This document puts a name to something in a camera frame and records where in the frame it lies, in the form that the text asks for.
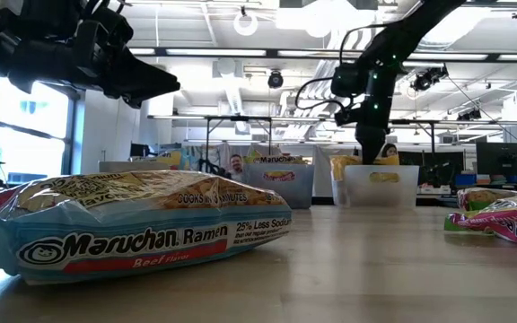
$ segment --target table surface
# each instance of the table surface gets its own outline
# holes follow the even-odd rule
[[[516,322],[517,245],[444,233],[449,212],[314,206],[244,254],[102,282],[0,271],[0,322]]]

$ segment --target cable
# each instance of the cable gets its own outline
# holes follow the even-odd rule
[[[319,102],[319,103],[316,103],[308,108],[301,108],[299,107],[298,105],[298,101],[301,97],[301,93],[302,91],[304,91],[304,89],[309,86],[310,84],[312,83],[316,83],[316,82],[324,82],[324,81],[330,81],[332,80],[332,77],[323,77],[323,78],[318,78],[318,79],[312,79],[310,81],[308,81],[307,83],[303,84],[301,89],[296,93],[296,97],[294,97],[294,105],[296,106],[297,109],[301,109],[301,110],[308,110],[308,109],[314,109],[318,106],[321,106],[323,104],[329,104],[329,103],[335,103],[337,104],[343,111],[346,110],[344,104],[342,104],[342,102],[338,101],[338,100],[324,100],[323,102]]]
[[[464,92],[464,91],[463,91],[463,90],[458,86],[458,84],[456,84],[456,83],[454,82],[454,80],[452,80],[452,79],[450,78],[450,76],[446,76],[446,77],[448,77],[448,79],[450,80],[450,82],[452,82],[452,84],[454,84],[454,86],[456,86],[456,88],[457,88],[460,92],[462,92],[462,94],[464,94],[464,96],[465,96],[465,97],[466,97],[470,102],[472,102],[472,103],[474,104],[474,106],[478,107],[478,109],[479,109],[480,111],[482,111],[482,112],[483,112],[483,113],[484,113],[488,118],[490,118],[490,120],[492,120],[492,122],[494,122],[496,125],[498,125],[499,127],[501,127],[501,128],[502,128],[502,130],[503,130],[506,134],[510,135],[512,138],[514,138],[514,139],[516,139],[516,140],[517,140],[517,137],[516,137],[515,135],[513,135],[513,134],[512,134],[512,132],[510,132],[510,130],[508,130],[508,129],[506,129],[504,126],[500,125],[500,124],[498,123],[498,121],[497,121],[497,120],[495,120],[495,119],[494,119],[494,118],[492,118],[489,114],[487,114],[487,113],[482,109],[482,107],[480,107],[479,105],[477,105],[477,104],[476,104],[476,102],[474,102],[474,100],[472,100],[472,99],[468,96],[468,94],[466,94],[466,93],[465,93],[465,92]]]
[[[340,44],[340,50],[338,51],[338,62],[340,62],[340,64],[342,65],[342,53],[345,49],[345,45],[346,45],[346,42],[348,41],[348,37],[350,36],[351,33],[355,32],[355,31],[360,31],[360,30],[363,30],[363,29],[367,29],[367,28],[382,28],[382,27],[387,27],[391,24],[394,24],[396,22],[388,22],[388,23],[375,23],[375,24],[371,24],[371,25],[367,25],[367,26],[363,26],[363,27],[358,27],[358,28],[354,28],[350,31],[347,31],[346,32],[346,35],[345,37],[342,39],[342,43]]]
[[[121,13],[123,11],[124,7],[125,7],[125,0],[121,0],[121,2],[118,4],[116,13]]]
[[[89,0],[85,8],[83,9],[82,14],[82,20],[88,19],[92,16],[93,12],[95,11],[95,7],[97,7],[97,3],[99,3],[100,0]],[[101,0],[101,3],[99,4],[99,7],[102,6],[108,6],[110,0]]]

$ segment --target blue noodle package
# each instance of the blue noodle package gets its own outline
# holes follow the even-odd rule
[[[0,193],[0,268],[28,284],[227,258],[286,235],[277,193],[194,171],[43,179]]]

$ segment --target maruchan logo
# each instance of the maruchan logo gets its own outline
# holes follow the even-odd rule
[[[19,259],[32,265],[54,265],[65,259],[63,241],[59,239],[45,239],[35,241],[24,246],[18,253]]]

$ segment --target camera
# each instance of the camera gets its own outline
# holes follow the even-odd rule
[[[278,89],[283,86],[285,79],[280,74],[280,71],[272,71],[268,77],[268,87],[271,89]]]

